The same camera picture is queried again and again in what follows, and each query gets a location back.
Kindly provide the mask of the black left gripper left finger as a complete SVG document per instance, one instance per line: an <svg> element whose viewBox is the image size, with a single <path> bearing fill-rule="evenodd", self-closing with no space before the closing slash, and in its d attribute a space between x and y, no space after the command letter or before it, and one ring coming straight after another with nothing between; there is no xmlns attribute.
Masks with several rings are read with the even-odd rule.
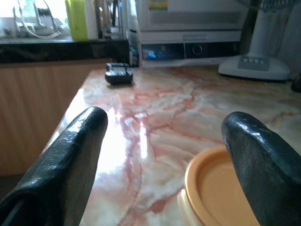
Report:
<svg viewBox="0 0 301 226"><path fill-rule="evenodd" d="M0 203L3 226L77 226L95 180L107 113L79 114Z"/></svg>

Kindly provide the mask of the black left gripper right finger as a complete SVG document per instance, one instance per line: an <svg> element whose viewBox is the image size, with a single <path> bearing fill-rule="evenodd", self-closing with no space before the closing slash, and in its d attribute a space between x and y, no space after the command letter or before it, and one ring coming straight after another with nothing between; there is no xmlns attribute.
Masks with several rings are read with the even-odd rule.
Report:
<svg viewBox="0 0 301 226"><path fill-rule="evenodd" d="M301 224L301 156L244 112L222 121L222 138L244 195L261 226Z"/></svg>

